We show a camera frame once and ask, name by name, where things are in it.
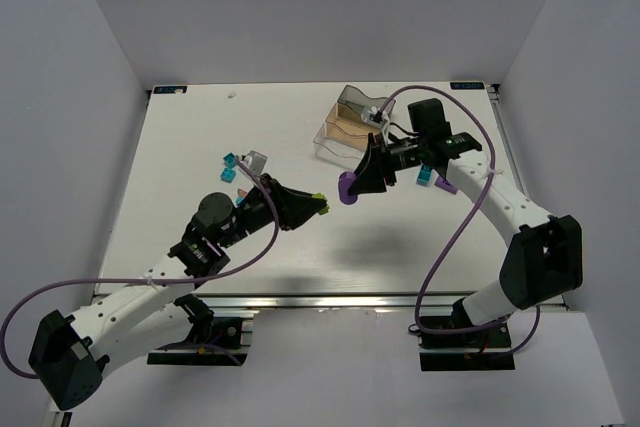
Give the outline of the purple sloped lego brick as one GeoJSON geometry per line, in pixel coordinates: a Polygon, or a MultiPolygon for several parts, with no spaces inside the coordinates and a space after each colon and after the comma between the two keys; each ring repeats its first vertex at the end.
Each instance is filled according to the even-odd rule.
{"type": "Polygon", "coordinates": [[[452,195],[456,195],[458,192],[458,188],[447,181],[445,178],[438,176],[435,181],[435,186],[439,187],[452,195]]]}

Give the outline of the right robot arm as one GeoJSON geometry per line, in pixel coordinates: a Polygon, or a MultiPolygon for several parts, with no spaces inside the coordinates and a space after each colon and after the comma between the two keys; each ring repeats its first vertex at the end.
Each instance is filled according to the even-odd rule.
{"type": "Polygon", "coordinates": [[[578,289],[583,283],[582,228],[527,198],[495,168],[470,134],[455,134],[438,99],[408,107],[413,132],[399,139],[369,135],[356,169],[338,180],[339,198],[352,205],[364,194],[383,193],[401,170],[423,166],[462,192],[504,240],[507,251],[496,281],[456,301],[441,335],[492,327],[511,314],[578,289]]]}

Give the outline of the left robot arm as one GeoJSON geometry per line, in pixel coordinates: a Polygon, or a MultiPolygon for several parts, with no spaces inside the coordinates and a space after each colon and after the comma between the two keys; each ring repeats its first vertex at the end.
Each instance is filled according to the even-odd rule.
{"type": "Polygon", "coordinates": [[[268,174],[259,180],[240,204],[221,192],[205,196],[181,240],[139,283],[40,321],[28,362],[60,410],[74,409],[109,374],[153,350],[217,341],[224,328],[194,292],[229,263],[226,248],[269,225],[291,231],[329,210],[321,194],[268,174]]]}

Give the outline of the green lego brick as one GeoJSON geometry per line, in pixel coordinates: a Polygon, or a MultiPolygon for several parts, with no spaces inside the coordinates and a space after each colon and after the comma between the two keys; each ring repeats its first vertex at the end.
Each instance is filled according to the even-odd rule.
{"type": "Polygon", "coordinates": [[[317,214],[319,216],[323,216],[329,213],[330,211],[330,206],[328,203],[328,200],[326,198],[326,196],[322,193],[315,193],[312,195],[312,198],[316,200],[316,204],[317,204],[317,214]]]}

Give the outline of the purple long lego brick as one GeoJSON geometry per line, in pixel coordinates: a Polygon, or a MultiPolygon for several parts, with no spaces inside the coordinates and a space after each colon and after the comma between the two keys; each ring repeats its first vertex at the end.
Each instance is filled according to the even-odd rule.
{"type": "Polygon", "coordinates": [[[338,178],[339,200],[344,205],[353,205],[357,201],[357,196],[349,193],[349,189],[356,179],[356,174],[350,171],[343,172],[338,178]]]}

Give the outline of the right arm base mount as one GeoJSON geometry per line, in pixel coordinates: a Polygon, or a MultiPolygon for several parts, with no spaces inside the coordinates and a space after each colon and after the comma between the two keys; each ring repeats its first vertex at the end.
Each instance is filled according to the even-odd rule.
{"type": "Polygon", "coordinates": [[[419,330],[416,323],[407,328],[416,336],[422,372],[512,371],[511,337],[506,326],[481,332],[433,335],[419,330]]]}

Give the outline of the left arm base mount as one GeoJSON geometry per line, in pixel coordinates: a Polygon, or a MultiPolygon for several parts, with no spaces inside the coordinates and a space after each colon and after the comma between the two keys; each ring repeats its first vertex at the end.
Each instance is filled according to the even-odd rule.
{"type": "Polygon", "coordinates": [[[149,353],[148,365],[241,367],[245,363],[250,346],[248,319],[219,316],[194,295],[178,298],[171,306],[186,314],[188,332],[149,353]]]}

